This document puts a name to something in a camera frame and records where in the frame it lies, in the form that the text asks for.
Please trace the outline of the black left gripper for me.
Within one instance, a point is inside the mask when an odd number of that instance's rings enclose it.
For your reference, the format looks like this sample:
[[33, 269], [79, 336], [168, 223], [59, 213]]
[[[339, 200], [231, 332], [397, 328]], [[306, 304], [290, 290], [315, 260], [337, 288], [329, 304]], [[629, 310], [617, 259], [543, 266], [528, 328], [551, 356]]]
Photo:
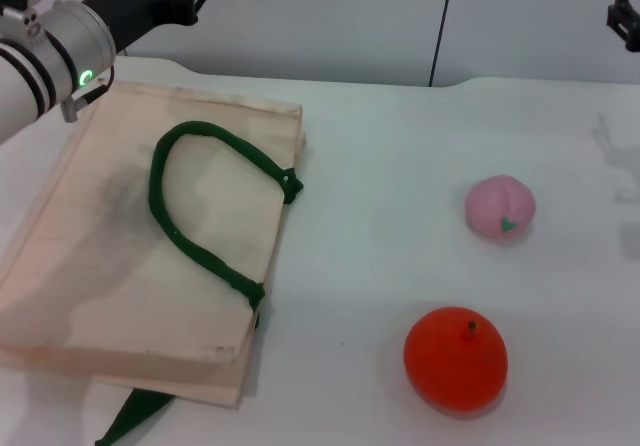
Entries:
[[117, 53], [156, 27], [192, 26], [207, 0], [83, 0], [107, 26]]

